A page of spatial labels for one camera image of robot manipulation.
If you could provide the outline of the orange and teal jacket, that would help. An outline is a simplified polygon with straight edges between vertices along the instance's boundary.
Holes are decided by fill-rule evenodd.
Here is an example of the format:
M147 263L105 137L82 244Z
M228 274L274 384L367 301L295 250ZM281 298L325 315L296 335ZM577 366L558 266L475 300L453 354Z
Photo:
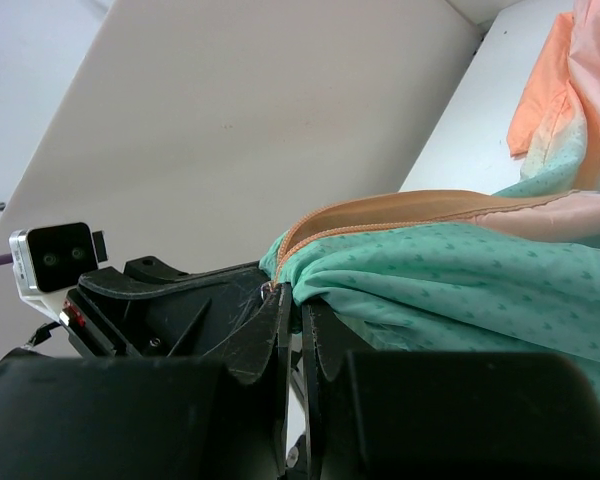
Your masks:
M600 401L600 1L556 17L507 144L516 184L321 208L261 270L375 348L558 353Z

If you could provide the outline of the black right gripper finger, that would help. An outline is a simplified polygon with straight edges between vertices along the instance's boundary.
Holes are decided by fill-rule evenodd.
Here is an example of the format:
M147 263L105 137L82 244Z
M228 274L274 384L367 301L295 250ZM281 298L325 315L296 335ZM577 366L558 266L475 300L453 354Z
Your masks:
M546 353L377 351L303 305L312 479L600 479L600 404Z

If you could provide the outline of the metal zipper slider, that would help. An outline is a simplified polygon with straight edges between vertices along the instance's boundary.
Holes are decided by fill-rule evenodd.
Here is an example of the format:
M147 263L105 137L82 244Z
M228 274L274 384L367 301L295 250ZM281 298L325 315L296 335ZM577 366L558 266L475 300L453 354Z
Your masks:
M265 282L260 286L260 297L262 301L266 301L269 296L271 296L276 289L276 285L273 281Z

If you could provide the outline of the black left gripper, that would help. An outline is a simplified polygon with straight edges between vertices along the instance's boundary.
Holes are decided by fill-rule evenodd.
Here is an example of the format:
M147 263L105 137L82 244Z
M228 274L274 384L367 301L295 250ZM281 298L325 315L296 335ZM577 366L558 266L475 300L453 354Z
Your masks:
M268 282L154 256L82 275L62 312L101 358L0 362L0 479L281 478L292 298Z

